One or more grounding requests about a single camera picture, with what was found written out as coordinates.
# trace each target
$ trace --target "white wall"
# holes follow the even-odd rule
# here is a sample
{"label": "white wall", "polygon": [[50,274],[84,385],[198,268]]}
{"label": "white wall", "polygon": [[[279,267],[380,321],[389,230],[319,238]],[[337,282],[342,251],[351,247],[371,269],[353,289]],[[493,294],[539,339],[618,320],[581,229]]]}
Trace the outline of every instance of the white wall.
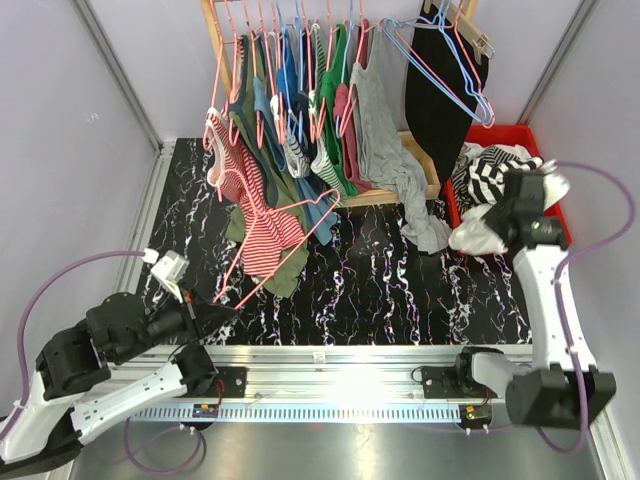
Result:
{"label": "white wall", "polygon": [[[0,2],[0,415],[20,396],[16,331],[56,270],[125,247],[153,151],[68,0]],[[29,365],[112,292],[119,261],[68,275],[27,327]]]}
{"label": "white wall", "polygon": [[[252,26],[257,26],[257,0],[247,0]],[[294,0],[280,0],[283,18],[295,15]],[[216,64],[200,0],[90,0],[115,52],[163,139],[198,137],[211,101]],[[307,14],[326,22],[326,2],[307,0]],[[544,66],[549,60],[579,0],[479,0],[477,25],[489,35],[496,55],[490,64],[486,93],[498,123],[518,120]],[[270,2],[262,0],[265,18]],[[364,0],[371,20],[385,16],[415,17],[421,0]],[[331,2],[334,22],[349,16],[349,2]],[[358,1],[354,0],[356,15]],[[225,39],[230,40],[224,4],[218,5]],[[232,4],[240,33],[246,31],[242,4]],[[412,31],[405,29],[411,38]],[[389,42],[389,68],[385,71],[388,102],[399,128],[404,122],[406,60]],[[218,98],[222,106],[224,98]]]}
{"label": "white wall", "polygon": [[[532,125],[544,155],[604,167],[623,179],[636,198],[640,192],[640,66],[634,60],[638,18],[638,2],[600,2]],[[619,229],[627,214],[622,196],[592,175],[570,170],[566,174],[572,189],[564,207],[575,247]],[[639,243],[636,225],[626,237],[570,268],[587,341],[600,367],[616,375],[618,393],[612,411],[640,474],[634,451],[640,443]]]}

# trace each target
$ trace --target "black marble floor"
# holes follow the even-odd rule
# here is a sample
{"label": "black marble floor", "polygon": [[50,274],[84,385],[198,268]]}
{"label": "black marble floor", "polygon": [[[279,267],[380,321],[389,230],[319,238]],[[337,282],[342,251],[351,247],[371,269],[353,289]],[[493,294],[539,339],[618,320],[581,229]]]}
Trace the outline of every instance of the black marble floor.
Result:
{"label": "black marble floor", "polygon": [[[213,158],[201,142],[180,139],[149,243],[190,260],[187,282],[213,298],[237,245],[224,238],[229,203],[206,183]],[[447,219],[446,205],[429,208]],[[528,343],[524,297],[502,256],[469,257],[451,250],[422,255],[400,235],[401,205],[338,210],[333,242],[313,239],[309,260],[291,298],[260,290],[239,320],[209,340],[227,345],[444,345]],[[235,305],[255,283],[241,267],[223,303]],[[162,291],[143,271],[147,304]]]}

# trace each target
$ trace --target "red bin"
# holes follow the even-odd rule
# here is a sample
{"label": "red bin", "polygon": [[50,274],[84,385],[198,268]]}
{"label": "red bin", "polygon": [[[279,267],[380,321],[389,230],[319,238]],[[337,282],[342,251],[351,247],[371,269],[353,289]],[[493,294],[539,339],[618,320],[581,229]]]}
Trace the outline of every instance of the red bin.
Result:
{"label": "red bin", "polygon": [[[467,135],[467,142],[478,143],[483,147],[496,144],[522,145],[532,156],[540,156],[540,151],[538,150],[535,138],[533,138],[533,133],[526,125],[494,125],[491,128],[473,125]],[[449,179],[444,186],[444,194],[447,198],[452,226],[456,228],[460,225],[460,212],[458,211],[458,205],[456,204],[455,195],[453,194],[451,179]],[[549,208],[549,210],[545,212],[545,215],[548,217],[558,217],[560,219],[567,235],[567,240],[571,243],[571,234],[569,233],[567,222],[562,213],[562,208],[560,208],[560,203],[556,203]]]}

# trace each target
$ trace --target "gray shirt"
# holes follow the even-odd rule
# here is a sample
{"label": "gray shirt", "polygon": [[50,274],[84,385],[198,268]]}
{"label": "gray shirt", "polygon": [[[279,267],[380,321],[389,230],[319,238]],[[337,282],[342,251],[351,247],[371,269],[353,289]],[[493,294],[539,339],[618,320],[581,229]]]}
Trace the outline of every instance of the gray shirt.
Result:
{"label": "gray shirt", "polygon": [[391,190],[404,204],[407,224],[402,234],[418,250],[435,253],[447,247],[451,229],[427,211],[427,177],[418,161],[402,146],[378,74],[378,42],[373,32],[371,58],[366,69],[354,63],[351,84],[357,93],[353,110],[358,139],[358,165],[363,180]]}

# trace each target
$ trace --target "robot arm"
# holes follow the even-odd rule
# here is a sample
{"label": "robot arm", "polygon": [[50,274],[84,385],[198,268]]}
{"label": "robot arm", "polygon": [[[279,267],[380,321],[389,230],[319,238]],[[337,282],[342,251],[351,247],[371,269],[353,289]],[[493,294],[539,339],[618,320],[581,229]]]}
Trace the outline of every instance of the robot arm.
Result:
{"label": "robot arm", "polygon": [[[589,423],[611,400],[616,383],[613,374],[598,371],[584,340],[567,269],[560,277],[567,319],[563,326],[556,301],[556,271],[567,257],[568,245],[560,221],[544,216],[550,179],[545,174],[509,172],[504,198],[482,216],[484,224],[474,225],[476,233],[486,229],[487,237],[495,237],[484,239],[483,245],[506,246],[512,255],[531,323],[533,364],[523,367],[499,351],[468,347],[456,362],[457,376],[471,388],[484,385],[504,398],[516,425],[578,429],[576,376],[583,375],[587,386]],[[464,238],[465,232],[461,233],[457,238]],[[581,372],[574,370],[565,329],[573,339],[572,352],[578,355]]]}
{"label": "robot arm", "polygon": [[[0,422],[0,479],[46,472],[73,460],[84,445],[141,409],[171,397],[205,393],[216,370],[196,342],[213,333],[235,311],[207,305],[177,287],[186,263],[170,252],[154,267],[170,296],[154,311],[141,298],[114,294],[87,312],[75,327],[53,336],[36,360],[29,399]],[[181,336],[191,342],[149,376],[97,400],[83,397],[108,380],[107,362],[121,365],[150,348]]]}

